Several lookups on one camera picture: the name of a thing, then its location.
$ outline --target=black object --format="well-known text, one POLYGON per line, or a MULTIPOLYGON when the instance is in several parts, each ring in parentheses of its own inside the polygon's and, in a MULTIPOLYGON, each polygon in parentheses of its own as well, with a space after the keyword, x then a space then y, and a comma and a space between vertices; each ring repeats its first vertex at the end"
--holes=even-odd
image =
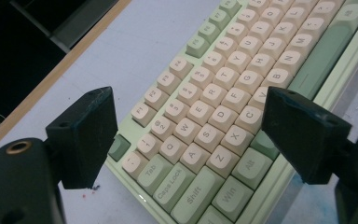
POLYGON ((92 188, 117 132, 112 89, 84 94, 47 132, 0 148, 0 223, 65 223, 57 185, 92 188))
POLYGON ((302 95, 268 88, 262 130, 304 182, 326 184, 338 176, 340 223, 358 223, 358 140, 347 139, 351 125, 302 95))

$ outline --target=mechanical keyboard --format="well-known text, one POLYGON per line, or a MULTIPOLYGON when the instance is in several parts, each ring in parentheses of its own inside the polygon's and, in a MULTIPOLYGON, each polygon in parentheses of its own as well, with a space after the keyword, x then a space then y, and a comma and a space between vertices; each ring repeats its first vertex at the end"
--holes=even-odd
POLYGON ((268 86, 331 109, 358 0, 223 0, 119 125, 107 166, 160 223, 262 223, 293 167, 260 131, 268 86))

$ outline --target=white desk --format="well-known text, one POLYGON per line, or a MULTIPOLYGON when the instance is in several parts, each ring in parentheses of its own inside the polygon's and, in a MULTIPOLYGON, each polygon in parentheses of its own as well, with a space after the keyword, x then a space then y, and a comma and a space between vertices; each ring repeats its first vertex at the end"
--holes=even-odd
MULTIPOLYGON (((121 121, 219 0, 133 0, 126 6, 128 2, 119 1, 86 36, 85 41, 95 39, 92 44, 82 41, 68 54, 52 72, 55 75, 47 78, 48 83, 54 83, 51 87, 46 82, 37 87, 42 91, 31 94, 30 98, 37 101, 34 105, 30 99, 20 105, 14 113, 25 116, 19 122, 8 118, 14 120, 15 125, 11 130, 10 124, 0 129, 0 133, 5 133, 4 128, 10 130, 0 140, 0 147, 24 137, 46 139, 45 127, 66 107, 83 93, 104 86, 112 86, 114 90, 117 119, 121 121)), ((358 105, 350 106, 346 116, 357 118, 358 105)), ((106 167, 101 170, 96 185, 100 185, 96 191, 62 191, 69 224, 156 222, 106 167)), ((269 222, 337 222, 334 185, 303 186, 295 176, 269 222)))

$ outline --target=space bar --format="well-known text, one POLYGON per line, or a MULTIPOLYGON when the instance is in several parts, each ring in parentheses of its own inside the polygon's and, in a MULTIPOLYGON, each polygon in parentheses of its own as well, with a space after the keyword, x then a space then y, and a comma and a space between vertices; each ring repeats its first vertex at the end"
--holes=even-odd
POLYGON ((358 27, 358 15, 347 18, 345 13, 354 7, 358 7, 358 1, 356 4, 346 4, 341 8, 298 71, 289 90, 296 91, 308 99, 314 98, 358 27))

